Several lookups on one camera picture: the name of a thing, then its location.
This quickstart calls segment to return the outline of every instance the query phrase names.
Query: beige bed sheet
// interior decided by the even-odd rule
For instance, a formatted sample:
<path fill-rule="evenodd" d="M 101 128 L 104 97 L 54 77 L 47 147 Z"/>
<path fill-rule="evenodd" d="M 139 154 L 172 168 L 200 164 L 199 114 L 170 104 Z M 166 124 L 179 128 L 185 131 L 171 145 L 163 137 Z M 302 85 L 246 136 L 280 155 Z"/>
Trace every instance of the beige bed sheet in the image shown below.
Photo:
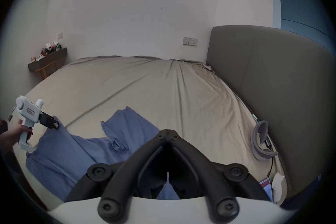
<path fill-rule="evenodd" d="M 55 115 L 70 134 L 106 137 L 100 122 L 129 106 L 159 129 L 174 129 L 213 162 L 241 163 L 261 181 L 271 161 L 259 161 L 250 150 L 256 124 L 231 89 L 202 63 L 135 57 L 86 58 L 71 63 L 33 88 L 26 97 L 44 100 L 42 110 Z M 35 147 L 46 128 L 36 124 Z M 13 146 L 28 182 L 49 210 L 62 201 L 27 170 L 26 152 Z M 283 169 L 275 157 L 272 179 Z M 283 182 L 282 203 L 287 194 Z"/>

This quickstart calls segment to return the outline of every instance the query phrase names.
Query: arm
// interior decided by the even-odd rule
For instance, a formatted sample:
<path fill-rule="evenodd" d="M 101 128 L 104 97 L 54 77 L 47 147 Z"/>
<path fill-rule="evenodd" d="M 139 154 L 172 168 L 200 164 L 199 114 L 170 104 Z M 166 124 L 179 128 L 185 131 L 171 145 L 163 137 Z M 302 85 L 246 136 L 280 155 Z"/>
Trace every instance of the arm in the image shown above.
<path fill-rule="evenodd" d="M 17 143 L 20 139 L 20 135 L 23 132 L 28 133 L 28 139 L 33 134 L 32 130 L 27 126 L 22 125 L 22 120 L 19 120 L 17 125 L 8 131 L 4 132 L 0 135 L 0 149 L 2 153 L 5 155 L 8 151 L 10 151 L 11 147 Z"/>

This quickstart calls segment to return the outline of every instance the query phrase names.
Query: dark wooden shelf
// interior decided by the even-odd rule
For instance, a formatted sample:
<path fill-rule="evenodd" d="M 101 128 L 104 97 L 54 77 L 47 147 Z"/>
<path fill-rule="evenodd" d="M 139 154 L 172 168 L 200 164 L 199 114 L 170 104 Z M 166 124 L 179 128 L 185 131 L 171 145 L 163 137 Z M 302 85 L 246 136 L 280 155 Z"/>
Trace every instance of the dark wooden shelf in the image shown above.
<path fill-rule="evenodd" d="M 45 56 L 39 61 L 29 63 L 28 69 L 31 72 L 35 72 L 36 70 L 45 67 L 49 63 L 54 62 L 63 57 L 66 57 L 67 55 L 68 55 L 67 48 L 62 48 L 59 51 L 54 51 L 51 54 L 48 54 L 47 56 Z"/>

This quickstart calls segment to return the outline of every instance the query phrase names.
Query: blue cloth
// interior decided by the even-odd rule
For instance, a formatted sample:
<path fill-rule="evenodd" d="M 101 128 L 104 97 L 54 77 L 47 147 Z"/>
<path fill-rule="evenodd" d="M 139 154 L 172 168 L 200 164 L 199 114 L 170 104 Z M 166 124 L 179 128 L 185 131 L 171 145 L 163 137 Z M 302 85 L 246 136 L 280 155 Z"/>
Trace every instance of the blue cloth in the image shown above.
<path fill-rule="evenodd" d="M 62 201 L 91 165 L 125 161 L 159 132 L 129 107 L 101 122 L 107 138 L 84 139 L 71 135 L 59 123 L 58 129 L 47 129 L 33 153 L 27 152 L 26 167 Z M 178 196 L 167 183 L 158 199 L 173 200 Z"/>

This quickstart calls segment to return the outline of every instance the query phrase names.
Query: gray upholstered headboard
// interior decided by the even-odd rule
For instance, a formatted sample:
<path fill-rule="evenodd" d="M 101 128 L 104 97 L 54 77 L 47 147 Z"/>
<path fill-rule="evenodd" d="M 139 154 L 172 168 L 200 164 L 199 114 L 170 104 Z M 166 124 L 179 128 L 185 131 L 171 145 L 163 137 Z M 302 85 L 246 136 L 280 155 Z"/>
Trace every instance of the gray upholstered headboard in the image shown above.
<path fill-rule="evenodd" d="M 228 25 L 212 29 L 207 64 L 269 122 L 287 197 L 313 182 L 335 150 L 336 57 L 292 32 Z"/>

